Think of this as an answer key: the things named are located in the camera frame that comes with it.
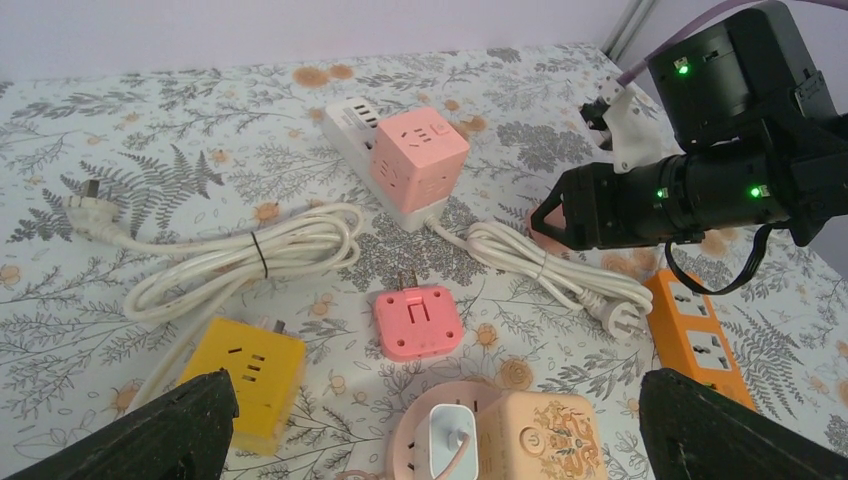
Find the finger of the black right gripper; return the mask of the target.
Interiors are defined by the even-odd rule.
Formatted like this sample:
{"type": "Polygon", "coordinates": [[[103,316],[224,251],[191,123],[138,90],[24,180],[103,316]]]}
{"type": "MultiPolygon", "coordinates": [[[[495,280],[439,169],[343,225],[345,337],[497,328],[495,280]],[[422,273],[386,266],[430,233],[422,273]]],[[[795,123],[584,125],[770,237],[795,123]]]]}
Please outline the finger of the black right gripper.
{"type": "Polygon", "coordinates": [[[593,179],[589,170],[568,170],[531,215],[534,231],[572,250],[593,248],[593,179]]]}

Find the pink cube socket adapter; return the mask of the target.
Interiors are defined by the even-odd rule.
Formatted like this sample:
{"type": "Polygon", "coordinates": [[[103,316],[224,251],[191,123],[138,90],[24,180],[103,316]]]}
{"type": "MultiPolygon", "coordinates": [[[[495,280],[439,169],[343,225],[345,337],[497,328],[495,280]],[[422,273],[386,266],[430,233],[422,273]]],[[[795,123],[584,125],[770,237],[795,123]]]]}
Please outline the pink cube socket adapter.
{"type": "Polygon", "coordinates": [[[391,203],[409,214],[447,198],[470,144],[435,108],[380,120],[369,172],[391,203]]]}

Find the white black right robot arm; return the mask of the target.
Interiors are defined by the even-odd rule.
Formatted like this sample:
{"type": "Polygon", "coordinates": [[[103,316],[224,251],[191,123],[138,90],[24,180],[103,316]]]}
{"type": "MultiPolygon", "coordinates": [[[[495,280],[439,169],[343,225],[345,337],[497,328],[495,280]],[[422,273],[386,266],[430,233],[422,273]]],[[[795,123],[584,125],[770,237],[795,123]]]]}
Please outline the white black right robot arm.
{"type": "Polygon", "coordinates": [[[565,171],[532,228],[572,250],[697,243],[769,225],[806,246],[847,212],[847,118],[789,8],[764,1],[647,63],[676,155],[565,171]]]}

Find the white small charger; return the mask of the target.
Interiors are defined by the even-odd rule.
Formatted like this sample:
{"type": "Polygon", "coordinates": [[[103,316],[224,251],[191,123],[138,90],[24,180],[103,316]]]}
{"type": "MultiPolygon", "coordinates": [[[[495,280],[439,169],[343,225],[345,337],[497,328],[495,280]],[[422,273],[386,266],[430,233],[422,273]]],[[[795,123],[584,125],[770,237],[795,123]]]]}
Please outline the white small charger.
{"type": "Polygon", "coordinates": [[[415,480],[478,478],[476,418],[469,407],[432,407],[416,427],[413,443],[415,480]]]}

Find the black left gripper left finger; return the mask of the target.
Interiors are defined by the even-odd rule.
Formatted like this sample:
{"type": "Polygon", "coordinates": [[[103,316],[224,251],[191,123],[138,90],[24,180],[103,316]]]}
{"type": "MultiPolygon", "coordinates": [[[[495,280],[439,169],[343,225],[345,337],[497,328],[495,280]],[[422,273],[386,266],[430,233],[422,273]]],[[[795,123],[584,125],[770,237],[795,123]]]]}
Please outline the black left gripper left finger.
{"type": "Polygon", "coordinates": [[[229,373],[201,374],[12,479],[218,479],[239,407],[229,373]]]}

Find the yellow cube socket adapter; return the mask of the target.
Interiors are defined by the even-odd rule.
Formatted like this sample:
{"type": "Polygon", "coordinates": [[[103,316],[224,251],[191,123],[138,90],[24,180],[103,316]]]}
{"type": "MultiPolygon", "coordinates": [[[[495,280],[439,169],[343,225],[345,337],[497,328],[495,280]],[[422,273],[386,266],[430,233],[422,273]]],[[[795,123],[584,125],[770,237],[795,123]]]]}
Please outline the yellow cube socket adapter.
{"type": "Polygon", "coordinates": [[[220,369],[231,378],[239,414],[232,446],[260,456],[278,450],[306,365],[302,340],[225,318],[211,321],[178,383],[220,369]]]}

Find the pink plug adapter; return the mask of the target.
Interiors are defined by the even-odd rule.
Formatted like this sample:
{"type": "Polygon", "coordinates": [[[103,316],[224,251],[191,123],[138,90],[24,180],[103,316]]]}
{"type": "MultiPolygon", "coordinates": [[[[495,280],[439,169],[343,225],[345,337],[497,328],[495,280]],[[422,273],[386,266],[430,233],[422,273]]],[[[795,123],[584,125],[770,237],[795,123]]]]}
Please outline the pink plug adapter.
{"type": "Polygon", "coordinates": [[[450,290],[419,285],[412,270],[400,271],[397,283],[373,305],[383,355],[393,362],[409,362],[453,352],[464,330],[450,290]]]}

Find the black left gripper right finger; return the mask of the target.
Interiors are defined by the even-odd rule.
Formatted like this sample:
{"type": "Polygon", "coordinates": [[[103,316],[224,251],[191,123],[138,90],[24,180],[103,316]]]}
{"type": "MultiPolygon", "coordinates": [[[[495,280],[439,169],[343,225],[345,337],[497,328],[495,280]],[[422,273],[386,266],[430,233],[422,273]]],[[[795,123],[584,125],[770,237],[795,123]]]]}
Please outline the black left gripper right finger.
{"type": "Polygon", "coordinates": [[[841,456],[661,368],[640,386],[639,429],[657,479],[845,479],[841,456]]]}

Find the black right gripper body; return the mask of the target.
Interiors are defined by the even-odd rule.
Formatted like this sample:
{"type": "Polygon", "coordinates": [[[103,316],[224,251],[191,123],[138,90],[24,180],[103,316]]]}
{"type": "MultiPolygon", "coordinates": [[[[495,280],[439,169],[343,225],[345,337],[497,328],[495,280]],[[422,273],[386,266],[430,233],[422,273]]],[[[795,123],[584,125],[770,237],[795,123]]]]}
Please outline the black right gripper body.
{"type": "Polygon", "coordinates": [[[572,250],[655,246],[688,241],[680,213],[679,155],[618,174],[593,162],[563,173],[563,242],[572,250]]]}

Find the beige cube socket adapter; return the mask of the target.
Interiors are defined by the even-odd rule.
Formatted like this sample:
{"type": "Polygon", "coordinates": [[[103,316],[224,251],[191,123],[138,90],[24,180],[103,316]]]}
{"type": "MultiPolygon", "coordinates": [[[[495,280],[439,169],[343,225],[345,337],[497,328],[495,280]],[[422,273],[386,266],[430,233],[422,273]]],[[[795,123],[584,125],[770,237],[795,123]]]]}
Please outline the beige cube socket adapter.
{"type": "Polygon", "coordinates": [[[515,391],[476,415],[480,479],[606,479],[599,426],[582,396],[515,391]]]}

